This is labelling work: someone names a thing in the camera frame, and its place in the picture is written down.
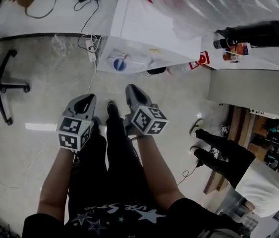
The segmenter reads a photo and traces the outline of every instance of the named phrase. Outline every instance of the white shirt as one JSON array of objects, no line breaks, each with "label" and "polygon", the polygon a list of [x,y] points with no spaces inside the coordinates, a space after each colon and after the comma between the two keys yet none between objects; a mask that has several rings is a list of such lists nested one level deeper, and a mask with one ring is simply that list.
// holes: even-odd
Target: white shirt
[{"label": "white shirt", "polygon": [[260,217],[279,211],[279,173],[255,159],[236,187],[250,201]]}]

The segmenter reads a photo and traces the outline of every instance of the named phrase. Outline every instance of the black pants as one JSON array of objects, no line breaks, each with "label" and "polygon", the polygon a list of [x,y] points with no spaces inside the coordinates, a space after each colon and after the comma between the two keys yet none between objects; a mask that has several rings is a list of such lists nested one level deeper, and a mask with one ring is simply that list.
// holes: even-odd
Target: black pants
[{"label": "black pants", "polygon": [[140,201],[153,203],[143,167],[124,133],[122,118],[107,120],[109,169],[105,164],[107,142],[93,133],[73,163],[69,188],[69,216],[81,209],[104,204]]},{"label": "black pants", "polygon": [[224,158],[228,158],[228,162],[216,159],[211,153],[201,148],[197,149],[194,155],[207,167],[224,176],[232,187],[236,188],[255,159],[254,154],[231,140],[211,135],[202,129],[196,131],[196,136],[218,149]]}]

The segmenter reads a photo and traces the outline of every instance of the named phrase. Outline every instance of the white cable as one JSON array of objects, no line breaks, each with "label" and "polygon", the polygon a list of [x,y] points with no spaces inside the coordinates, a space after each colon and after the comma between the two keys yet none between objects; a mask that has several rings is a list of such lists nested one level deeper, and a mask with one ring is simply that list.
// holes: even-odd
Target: white cable
[{"label": "white cable", "polygon": [[[92,40],[92,43],[93,43],[93,46],[94,46],[96,49],[98,49],[99,46],[100,46],[100,44],[101,44],[101,40],[102,40],[103,36],[101,36],[101,37],[98,39],[98,38],[97,38],[95,35],[93,35],[93,34],[91,34],[91,38],[86,38],[86,37],[84,37],[85,35],[89,35],[89,34],[84,34],[84,35],[82,35],[82,38],[83,38],[83,39],[91,39],[91,40]],[[93,75],[93,77],[92,77],[92,79],[91,79],[91,82],[90,82],[90,85],[89,85],[89,88],[88,88],[88,91],[86,92],[86,94],[89,93],[89,91],[90,91],[90,89],[91,89],[91,86],[92,86],[92,83],[93,83],[93,80],[94,80],[94,78],[95,78],[95,76],[96,76],[96,72],[97,72],[96,62],[94,61],[93,64],[94,64],[94,69],[95,69],[95,70],[94,70],[94,75]],[[2,183],[0,183],[0,185],[4,186],[4,187],[6,187],[6,188],[10,188],[10,189],[21,189],[21,188],[26,184],[26,182],[27,182],[27,175],[28,175],[29,169],[30,169],[30,168],[32,167],[32,165],[34,164],[34,162],[35,162],[35,160],[36,160],[36,157],[43,151],[43,149],[45,148],[46,143],[49,141],[50,138],[51,138],[51,136],[45,141],[45,143],[44,143],[42,149],[41,149],[40,151],[38,151],[38,152],[35,154],[32,163],[29,165],[29,167],[28,167],[27,170],[26,170],[26,173],[25,173],[25,180],[24,180],[24,182],[23,182],[20,186],[18,186],[18,187],[12,187],[12,186],[11,186],[11,187],[10,187],[10,186],[6,186],[6,185],[4,185],[4,184],[2,184]]]},{"label": "white cable", "polygon": [[25,180],[24,180],[24,182],[23,182],[19,187],[9,187],[9,186],[6,186],[6,185],[4,185],[4,184],[2,184],[2,183],[0,183],[0,185],[4,186],[4,187],[6,187],[6,188],[10,188],[10,189],[21,189],[21,188],[26,184],[27,175],[28,175],[29,169],[30,169],[30,168],[32,167],[32,165],[34,164],[36,157],[44,150],[45,145],[46,145],[46,143],[49,141],[50,138],[51,138],[51,136],[44,142],[44,145],[42,146],[41,150],[38,151],[38,152],[35,154],[34,159],[32,160],[31,164],[30,164],[29,167],[27,168],[27,171],[26,171],[26,174],[25,174]]},{"label": "white cable", "polygon": [[[93,35],[93,34],[90,35],[90,38],[89,38],[89,37],[85,37],[86,35],[90,35],[90,34],[84,34],[84,35],[82,35],[81,37],[82,37],[83,39],[92,40],[92,45],[96,48],[96,50],[98,50],[98,49],[99,49],[99,46],[100,46],[100,44],[101,44],[101,39],[103,38],[103,35],[102,35],[99,39],[98,39],[95,35]],[[94,61],[93,64],[94,64],[94,75],[93,75],[93,77],[92,77],[92,79],[91,79],[91,82],[90,82],[90,85],[89,85],[89,88],[88,88],[86,94],[89,93],[89,91],[90,91],[90,89],[91,89],[91,86],[92,86],[92,83],[93,83],[93,80],[94,80],[94,78],[95,78],[95,76],[96,76],[96,72],[97,72],[96,62]]]}]

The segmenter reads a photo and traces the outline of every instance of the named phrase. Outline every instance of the chair base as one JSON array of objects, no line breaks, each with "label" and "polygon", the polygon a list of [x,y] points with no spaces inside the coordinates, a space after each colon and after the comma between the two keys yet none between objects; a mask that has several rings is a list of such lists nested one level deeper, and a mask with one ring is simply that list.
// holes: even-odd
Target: chair base
[{"label": "chair base", "polygon": [[[7,65],[7,62],[9,60],[10,57],[15,57],[17,55],[17,51],[16,50],[9,50],[7,55],[5,56],[1,66],[0,66],[0,81],[1,81],[1,77],[5,71],[5,67]],[[25,93],[28,93],[30,91],[30,86],[29,84],[23,83],[23,84],[2,84],[0,82],[0,92],[5,93],[7,89],[23,89]],[[0,96],[0,112],[1,115],[4,119],[4,121],[8,124],[8,125],[12,125],[13,124],[13,120],[12,118],[7,118],[6,113],[5,113],[5,109],[4,106],[2,104],[1,101],[1,96]]]}]

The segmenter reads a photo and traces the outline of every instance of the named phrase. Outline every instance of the black shoe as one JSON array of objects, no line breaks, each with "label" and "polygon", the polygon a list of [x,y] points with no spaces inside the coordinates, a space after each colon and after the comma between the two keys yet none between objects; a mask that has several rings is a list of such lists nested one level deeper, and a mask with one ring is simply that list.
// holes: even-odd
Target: black shoe
[{"label": "black shoe", "polygon": [[199,168],[199,167],[201,167],[201,166],[203,166],[204,165],[204,163],[201,161],[201,160],[199,160],[198,161],[198,164],[197,164],[197,168]]},{"label": "black shoe", "polygon": [[114,101],[109,101],[107,105],[109,117],[119,117],[118,108]]},{"label": "black shoe", "polygon": [[92,122],[94,123],[93,128],[92,128],[92,134],[99,134],[100,129],[99,129],[99,118],[98,117],[93,117]]}]

